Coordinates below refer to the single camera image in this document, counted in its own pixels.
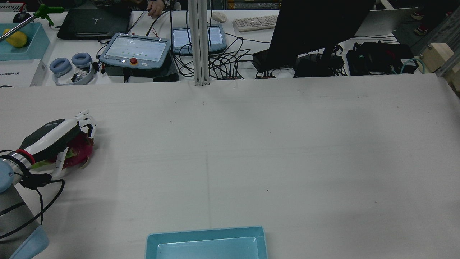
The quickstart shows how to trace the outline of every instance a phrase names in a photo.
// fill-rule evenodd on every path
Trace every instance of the computer mouse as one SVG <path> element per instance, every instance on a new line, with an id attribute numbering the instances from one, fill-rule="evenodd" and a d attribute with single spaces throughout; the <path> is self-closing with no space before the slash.
<path id="1" fill-rule="evenodd" d="M 220 23 L 225 23 L 227 21 L 227 16 L 221 12 L 213 12 L 211 19 Z"/>
<path id="2" fill-rule="evenodd" d="M 18 12 L 14 16 L 13 22 L 14 23 L 22 23 L 23 21 L 25 21 L 29 17 L 31 17 L 31 15 L 28 12 Z"/>

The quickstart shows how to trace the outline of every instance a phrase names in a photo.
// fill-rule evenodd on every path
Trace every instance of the ear cushion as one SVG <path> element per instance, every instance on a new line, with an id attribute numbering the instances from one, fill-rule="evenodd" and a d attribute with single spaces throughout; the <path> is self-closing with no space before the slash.
<path id="1" fill-rule="evenodd" d="M 50 64 L 50 70 L 54 74 L 61 76 L 72 69 L 70 61 L 66 58 L 57 58 L 53 60 Z"/>
<path id="2" fill-rule="evenodd" d="M 87 66 L 91 62 L 91 56 L 86 52 L 77 53 L 72 57 L 72 63 L 77 67 Z"/>

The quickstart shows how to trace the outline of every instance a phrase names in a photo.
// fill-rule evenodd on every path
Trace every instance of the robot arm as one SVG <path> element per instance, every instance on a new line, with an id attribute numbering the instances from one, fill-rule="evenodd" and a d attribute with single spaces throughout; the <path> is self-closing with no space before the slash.
<path id="1" fill-rule="evenodd" d="M 80 132 L 87 133 L 89 138 L 96 132 L 95 121 L 88 110 L 73 118 L 45 124 L 26 137 L 18 150 L 0 156 L 0 258 L 32 258 L 48 246 L 46 233 L 36 220 L 31 221 L 34 216 L 14 185 L 21 182 L 31 188 L 33 182 L 35 185 L 31 189 L 36 190 L 49 183 L 50 175 L 32 175 L 29 169 L 35 162 L 66 150 L 67 143 Z"/>

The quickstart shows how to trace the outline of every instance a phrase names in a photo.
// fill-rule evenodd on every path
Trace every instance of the yellow fruit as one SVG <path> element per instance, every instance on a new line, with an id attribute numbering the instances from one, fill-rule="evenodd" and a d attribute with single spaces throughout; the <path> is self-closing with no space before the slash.
<path id="1" fill-rule="evenodd" d="M 7 33 L 8 31 L 10 31 L 10 29 L 5 29 L 3 34 Z M 27 43 L 27 35 L 21 31 L 17 31 L 6 38 L 5 41 L 13 45 L 13 47 L 24 47 L 24 45 Z"/>

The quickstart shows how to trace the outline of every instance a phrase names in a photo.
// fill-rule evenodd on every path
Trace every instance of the keyboard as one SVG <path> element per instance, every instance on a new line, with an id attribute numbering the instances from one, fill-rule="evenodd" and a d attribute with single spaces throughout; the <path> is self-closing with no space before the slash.
<path id="1" fill-rule="evenodd" d="M 252 17 L 244 19 L 233 20 L 233 26 L 239 32 L 261 30 L 261 29 L 272 29 L 275 27 L 277 15 Z"/>

